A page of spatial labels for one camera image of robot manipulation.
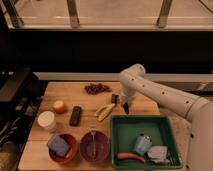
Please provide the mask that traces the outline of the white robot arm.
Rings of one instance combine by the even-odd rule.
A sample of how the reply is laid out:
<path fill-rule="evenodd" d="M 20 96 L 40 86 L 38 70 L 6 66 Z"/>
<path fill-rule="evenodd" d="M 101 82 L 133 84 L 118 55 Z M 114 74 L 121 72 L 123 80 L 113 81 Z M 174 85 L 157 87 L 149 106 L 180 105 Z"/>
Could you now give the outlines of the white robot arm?
<path fill-rule="evenodd" d="M 213 101 L 144 78 L 134 64 L 119 74 L 121 101 L 131 103 L 139 92 L 191 123 L 186 171 L 213 171 Z"/>

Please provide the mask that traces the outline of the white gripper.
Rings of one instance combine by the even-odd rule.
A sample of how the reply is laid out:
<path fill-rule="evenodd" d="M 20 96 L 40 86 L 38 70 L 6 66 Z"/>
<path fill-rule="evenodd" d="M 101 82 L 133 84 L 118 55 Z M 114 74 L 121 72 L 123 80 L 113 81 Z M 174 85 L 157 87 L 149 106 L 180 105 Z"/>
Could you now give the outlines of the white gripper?
<path fill-rule="evenodd" d="M 127 102 L 129 105 L 132 104 L 136 97 L 136 91 L 126 86 L 121 87 L 120 98 L 123 102 Z"/>

